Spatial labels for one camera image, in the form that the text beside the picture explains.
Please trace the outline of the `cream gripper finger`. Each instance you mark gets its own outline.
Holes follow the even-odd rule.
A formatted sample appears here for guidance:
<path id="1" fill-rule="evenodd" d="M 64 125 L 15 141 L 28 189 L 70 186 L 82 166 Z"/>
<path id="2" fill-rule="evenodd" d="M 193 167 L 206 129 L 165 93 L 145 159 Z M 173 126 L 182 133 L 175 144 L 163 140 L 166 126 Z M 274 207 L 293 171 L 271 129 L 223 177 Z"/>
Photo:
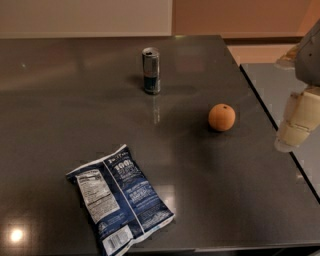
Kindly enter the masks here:
<path id="1" fill-rule="evenodd" d="M 286 104 L 283 120 L 276 133 L 275 148 L 291 152 L 298 148 L 320 125 L 320 87 L 293 92 Z"/>

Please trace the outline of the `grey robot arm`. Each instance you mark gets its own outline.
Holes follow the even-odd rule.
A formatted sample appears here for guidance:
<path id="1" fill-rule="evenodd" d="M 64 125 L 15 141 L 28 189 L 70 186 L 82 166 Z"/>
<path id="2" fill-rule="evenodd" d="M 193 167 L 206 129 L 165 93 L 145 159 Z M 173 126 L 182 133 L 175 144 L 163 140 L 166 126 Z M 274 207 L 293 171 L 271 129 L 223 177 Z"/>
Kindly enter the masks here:
<path id="1" fill-rule="evenodd" d="M 307 85 L 302 92 L 290 94 L 276 133 L 275 148 L 291 152 L 320 125 L 320 20 L 277 64 L 291 65 L 296 78 Z"/>

